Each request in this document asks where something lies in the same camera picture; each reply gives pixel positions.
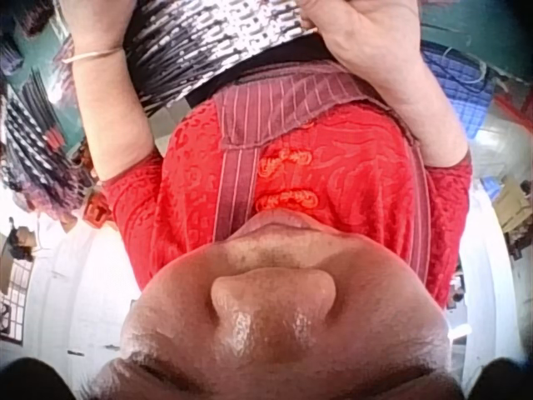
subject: forearm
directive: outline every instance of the forearm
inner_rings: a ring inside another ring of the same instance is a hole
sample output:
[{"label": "forearm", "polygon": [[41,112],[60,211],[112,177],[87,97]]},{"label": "forearm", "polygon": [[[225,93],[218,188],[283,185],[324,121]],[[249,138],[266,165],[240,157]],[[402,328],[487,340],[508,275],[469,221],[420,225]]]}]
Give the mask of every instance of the forearm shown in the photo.
[{"label": "forearm", "polygon": [[422,60],[395,87],[376,89],[418,139],[426,165],[451,167],[465,157],[468,142],[461,122]]},{"label": "forearm", "polygon": [[81,60],[73,66],[77,100],[92,161],[108,180],[143,160],[154,148],[146,114],[130,79],[126,56]]}]

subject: nose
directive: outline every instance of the nose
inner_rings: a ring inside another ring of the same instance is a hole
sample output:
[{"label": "nose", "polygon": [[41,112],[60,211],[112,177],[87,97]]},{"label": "nose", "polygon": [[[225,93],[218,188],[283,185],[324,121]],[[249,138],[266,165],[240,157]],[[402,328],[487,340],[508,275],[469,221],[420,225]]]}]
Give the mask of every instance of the nose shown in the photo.
[{"label": "nose", "polygon": [[298,359],[326,328],[335,282],[316,269],[262,268],[212,285],[217,336],[236,361]]}]

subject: bracelet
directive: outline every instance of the bracelet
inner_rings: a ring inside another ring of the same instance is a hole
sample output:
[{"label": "bracelet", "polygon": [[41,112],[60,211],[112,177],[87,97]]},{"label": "bracelet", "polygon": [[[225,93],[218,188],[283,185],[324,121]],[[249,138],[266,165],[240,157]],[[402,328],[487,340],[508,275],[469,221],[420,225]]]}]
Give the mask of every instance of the bracelet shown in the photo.
[{"label": "bracelet", "polygon": [[78,54],[77,56],[70,57],[70,58],[64,58],[61,60],[64,64],[72,64],[76,61],[80,60],[86,60],[88,58],[100,58],[100,57],[106,57],[110,56],[114,53],[121,52],[123,49],[122,47],[114,48],[113,50],[106,50],[105,52],[85,52],[84,54]]}]

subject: red embroidered fabric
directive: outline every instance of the red embroidered fabric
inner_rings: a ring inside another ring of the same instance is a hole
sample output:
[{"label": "red embroidered fabric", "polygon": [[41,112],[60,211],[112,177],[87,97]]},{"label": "red embroidered fabric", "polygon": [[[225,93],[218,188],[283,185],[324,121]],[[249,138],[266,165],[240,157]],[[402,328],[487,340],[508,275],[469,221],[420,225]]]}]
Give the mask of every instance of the red embroidered fabric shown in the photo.
[{"label": "red embroidered fabric", "polygon": [[[137,282],[211,243],[224,153],[217,110],[207,101],[177,127],[165,159],[154,152],[104,187]],[[413,178],[398,126],[373,106],[334,107],[262,149],[256,210],[291,208],[360,233],[407,259]],[[427,168],[431,259],[427,290],[446,304],[468,212],[470,159]]]}]

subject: eye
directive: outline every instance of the eye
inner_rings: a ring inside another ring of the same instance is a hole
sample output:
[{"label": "eye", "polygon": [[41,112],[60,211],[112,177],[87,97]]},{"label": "eye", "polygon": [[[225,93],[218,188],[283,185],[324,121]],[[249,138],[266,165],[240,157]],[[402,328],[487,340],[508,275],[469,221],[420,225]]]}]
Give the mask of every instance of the eye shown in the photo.
[{"label": "eye", "polygon": [[175,388],[180,392],[206,394],[208,391],[199,383],[185,375],[182,371],[157,358],[145,354],[135,354],[130,357],[140,369],[153,376],[159,382]]}]

